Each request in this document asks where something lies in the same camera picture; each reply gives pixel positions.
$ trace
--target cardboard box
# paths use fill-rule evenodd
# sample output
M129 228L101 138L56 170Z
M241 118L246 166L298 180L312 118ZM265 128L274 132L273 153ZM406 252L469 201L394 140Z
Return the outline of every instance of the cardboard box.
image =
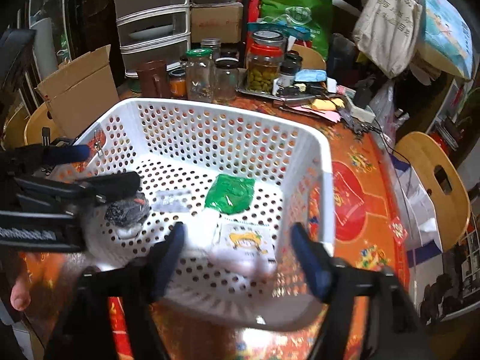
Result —
M65 137L77 137L119 102L109 54L110 45L87 52L39 83L37 91Z
M220 38L222 43L240 42L243 5L234 3L221 7L193 7L191 9L191 41Z

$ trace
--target green jar lid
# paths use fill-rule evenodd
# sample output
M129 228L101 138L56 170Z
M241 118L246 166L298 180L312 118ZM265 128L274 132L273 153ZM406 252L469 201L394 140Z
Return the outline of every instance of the green jar lid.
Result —
M193 49L186 52L187 57L209 56L212 54L211 49Z

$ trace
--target white plastic basket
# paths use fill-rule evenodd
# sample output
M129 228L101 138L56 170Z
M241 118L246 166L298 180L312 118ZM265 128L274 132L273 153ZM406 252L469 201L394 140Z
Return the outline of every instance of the white plastic basket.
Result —
M88 250L104 269L121 267L161 242L175 221L195 225L205 195L220 174L256 180L249 210L230 218L270 226L278 271L275 279L254 281L210 264L181 258L166 292L173 305L218 323L292 330L311 323L321 309L308 292L290 248L294 222L308 227L309 194L321 191L318 240L333 254L335 240L330 147L317 130L289 120L233 107L168 99L124 100L77 141L106 135L99 154L78 173L68 164L51 177L72 181L92 175L136 171L149 200L159 190L189 188L190 212L151 212L134 240L116 237L97 209L85 229Z

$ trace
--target jar of pickled olives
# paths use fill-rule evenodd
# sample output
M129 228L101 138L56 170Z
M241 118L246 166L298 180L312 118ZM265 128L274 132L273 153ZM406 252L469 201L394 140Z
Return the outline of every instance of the jar of pickled olives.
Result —
M282 61L280 47L254 44L247 55L247 89L271 94Z

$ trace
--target table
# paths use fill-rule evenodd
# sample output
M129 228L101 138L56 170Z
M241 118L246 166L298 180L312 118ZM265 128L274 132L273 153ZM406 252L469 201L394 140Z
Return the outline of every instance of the table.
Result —
M121 97L133 96L135 94L127 92ZM371 136L356 139L340 123L331 125L326 121L280 111L255 99L238 97L229 105L294 120L320 130L328 138L337 217L335 256L358 268L380 270L389 265L408 287L405 250L395 241L393 232L399 224L398 209L383 157ZM27 309L27 316L40 339L46 343L76 276L91 261L83 254L65 256L53 253L37 258L26 256L25 259L32 281L42 288L39 294L32 293L32 305ZM122 310L117 299L111 301L111 317L115 324ZM361 349L366 316L364 302L364 299L358 299L355 305L346 359L356 359ZM301 360L310 351L325 311L326 307L315 322L303 330L276 333L226 328L185 315L161 303L151 305L158 332L173 360ZM131 358L128 350L121 349L119 352L123 359Z

